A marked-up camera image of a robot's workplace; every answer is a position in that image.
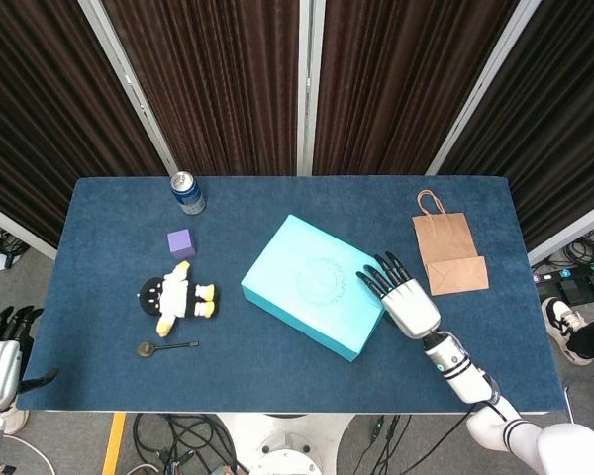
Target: table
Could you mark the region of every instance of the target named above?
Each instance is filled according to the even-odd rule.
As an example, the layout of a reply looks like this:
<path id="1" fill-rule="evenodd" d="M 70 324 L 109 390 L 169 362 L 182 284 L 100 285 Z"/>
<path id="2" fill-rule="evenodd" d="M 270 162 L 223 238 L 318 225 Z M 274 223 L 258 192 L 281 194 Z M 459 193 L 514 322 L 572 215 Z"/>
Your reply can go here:
<path id="1" fill-rule="evenodd" d="M 412 216 L 430 188 L 463 211 L 490 289 L 435 298 L 455 333 L 520 411 L 564 408 L 510 197 L 499 177 L 200 177 L 207 198 L 183 214 L 167 177 L 78 181 L 27 377 L 58 367 L 22 409 L 75 411 L 445 413 L 466 407 L 422 351 L 384 320 L 353 363 L 247 302 L 240 281 L 288 214 L 368 252 L 392 250 L 428 288 Z M 200 346 L 142 359 L 158 341 L 137 292 L 170 272 L 166 234 L 191 230 L 192 279 L 216 282 L 219 314 L 178 321 L 168 342 Z"/>

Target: dark brown curtain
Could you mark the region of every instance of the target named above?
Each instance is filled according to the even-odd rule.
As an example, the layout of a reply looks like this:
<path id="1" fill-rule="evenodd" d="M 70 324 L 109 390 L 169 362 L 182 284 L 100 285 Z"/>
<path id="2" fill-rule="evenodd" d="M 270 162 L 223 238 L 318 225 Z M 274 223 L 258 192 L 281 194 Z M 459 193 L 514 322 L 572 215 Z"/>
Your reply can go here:
<path id="1" fill-rule="evenodd" d="M 76 1 L 0 0 L 0 211 L 57 245 L 82 176 L 166 174 Z"/>
<path id="2" fill-rule="evenodd" d="M 327 0 L 314 173 L 425 173 L 516 4 Z"/>
<path id="3" fill-rule="evenodd" d="M 594 1 L 543 1 L 440 173 L 508 177 L 528 249 L 594 208 Z"/>
<path id="4" fill-rule="evenodd" d="M 298 0 L 105 0 L 179 166 L 295 172 Z"/>

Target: kraft paper bag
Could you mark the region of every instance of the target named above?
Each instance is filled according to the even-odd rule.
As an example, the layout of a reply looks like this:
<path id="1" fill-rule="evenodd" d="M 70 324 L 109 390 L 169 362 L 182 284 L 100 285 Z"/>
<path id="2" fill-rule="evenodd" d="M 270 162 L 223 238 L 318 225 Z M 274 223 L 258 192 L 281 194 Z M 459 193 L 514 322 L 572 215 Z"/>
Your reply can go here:
<path id="1" fill-rule="evenodd" d="M 437 214 L 423 207 L 424 196 L 434 198 Z M 486 262 L 477 255 L 464 214 L 447 213 L 431 190 L 418 194 L 418 206 L 424 215 L 413 217 L 414 228 L 432 295 L 488 289 Z"/>

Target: plush toy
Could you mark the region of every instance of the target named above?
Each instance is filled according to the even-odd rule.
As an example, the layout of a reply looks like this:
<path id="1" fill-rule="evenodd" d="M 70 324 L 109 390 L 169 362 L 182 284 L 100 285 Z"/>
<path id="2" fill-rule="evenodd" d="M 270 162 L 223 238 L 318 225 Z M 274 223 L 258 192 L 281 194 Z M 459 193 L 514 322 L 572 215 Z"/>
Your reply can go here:
<path id="1" fill-rule="evenodd" d="M 144 312 L 160 316 L 156 332 L 162 338 L 169 334 L 177 318 L 202 316 L 209 319 L 216 312 L 216 286 L 188 281 L 190 266 L 187 261 L 179 263 L 170 274 L 149 279 L 137 294 Z"/>

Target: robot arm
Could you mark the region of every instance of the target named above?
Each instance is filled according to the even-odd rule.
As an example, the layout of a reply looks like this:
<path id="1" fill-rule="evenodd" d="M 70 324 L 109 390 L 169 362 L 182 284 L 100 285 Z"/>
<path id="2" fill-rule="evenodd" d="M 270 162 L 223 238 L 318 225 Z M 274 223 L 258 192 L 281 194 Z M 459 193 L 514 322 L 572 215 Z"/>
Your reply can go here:
<path id="1" fill-rule="evenodd" d="M 57 374 L 54 369 L 43 378 L 21 381 L 33 346 L 33 339 L 29 336 L 31 324 L 42 309 L 25 307 L 9 320 L 12 312 L 13 307 L 8 307 L 0 313 L 0 414 L 10 408 L 18 393 L 44 386 Z M 4 420 L 0 418 L 0 445 L 4 426 Z M 0 473 L 14 471 L 14 467 L 0 465 Z"/>
<path id="2" fill-rule="evenodd" d="M 366 273 L 356 275 L 380 299 L 401 332 L 423 342 L 425 353 L 459 399 L 485 405 L 466 422 L 473 439 L 484 448 L 513 453 L 539 474 L 594 473 L 594 432 L 575 424 L 541 429 L 522 419 L 460 341 L 439 329 L 440 313 L 420 284 L 395 255 L 386 252 L 386 256 L 389 261 L 379 255 L 374 258 L 387 278 L 369 265 L 364 267 Z M 573 448 L 561 453 L 566 447 Z"/>

